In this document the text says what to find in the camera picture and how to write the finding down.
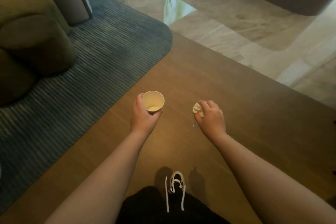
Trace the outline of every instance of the person's left hand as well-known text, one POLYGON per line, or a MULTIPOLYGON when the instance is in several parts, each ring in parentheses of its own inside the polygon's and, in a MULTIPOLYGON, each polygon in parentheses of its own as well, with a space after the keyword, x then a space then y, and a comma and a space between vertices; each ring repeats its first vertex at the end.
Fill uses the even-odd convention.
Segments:
POLYGON ((131 132, 141 133, 148 137, 155 128, 155 125, 161 116, 162 109, 153 115, 150 115, 142 102, 143 95, 144 93, 139 94, 133 104, 131 132))

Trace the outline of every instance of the forearm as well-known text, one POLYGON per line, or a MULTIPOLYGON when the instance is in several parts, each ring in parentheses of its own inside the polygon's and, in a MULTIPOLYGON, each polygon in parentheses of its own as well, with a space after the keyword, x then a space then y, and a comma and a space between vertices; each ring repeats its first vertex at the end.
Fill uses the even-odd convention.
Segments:
POLYGON ((264 223, 336 223, 330 205, 228 135, 214 145, 264 223))
POLYGON ((57 208, 46 224, 114 223, 146 135, 130 133, 57 208))

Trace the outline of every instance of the crumpled paper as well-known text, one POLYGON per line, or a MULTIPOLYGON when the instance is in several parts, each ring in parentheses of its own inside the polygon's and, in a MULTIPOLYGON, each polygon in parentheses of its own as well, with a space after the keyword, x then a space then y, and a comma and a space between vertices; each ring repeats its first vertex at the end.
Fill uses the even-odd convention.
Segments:
MULTIPOLYGON (((196 103, 196 104, 194 105, 194 107, 192 108, 192 112, 193 112, 193 113, 199 113, 199 115, 200 115, 202 118, 204 117, 203 109, 202 109, 202 107, 200 106, 199 103, 196 103)), ((197 128, 198 128, 197 121, 195 121, 193 127, 197 127, 197 128)))

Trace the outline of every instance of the blue-green carpet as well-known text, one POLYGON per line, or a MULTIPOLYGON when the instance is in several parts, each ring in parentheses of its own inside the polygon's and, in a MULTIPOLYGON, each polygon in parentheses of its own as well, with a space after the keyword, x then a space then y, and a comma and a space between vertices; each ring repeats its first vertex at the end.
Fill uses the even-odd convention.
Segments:
POLYGON ((115 0, 89 1, 93 18, 69 35, 75 65, 0 108, 0 214, 171 48, 162 22, 115 0))

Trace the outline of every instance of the cup rim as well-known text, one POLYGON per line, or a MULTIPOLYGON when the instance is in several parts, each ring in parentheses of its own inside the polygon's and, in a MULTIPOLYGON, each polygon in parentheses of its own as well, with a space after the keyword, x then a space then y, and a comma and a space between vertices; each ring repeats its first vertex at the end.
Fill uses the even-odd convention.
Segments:
POLYGON ((149 93, 149 92, 157 92, 157 93, 159 93, 159 94, 161 95, 161 97, 163 98, 163 103, 162 103, 162 105, 161 105, 160 108, 157 109, 156 111, 149 111, 149 110, 146 108, 146 110, 149 111, 149 112, 157 112, 157 111, 159 111, 159 110, 165 105, 165 97, 164 97, 160 92, 158 92, 158 91, 156 91, 156 90, 150 90, 150 91, 147 91, 147 92, 142 96, 142 98, 143 98, 147 93, 149 93))

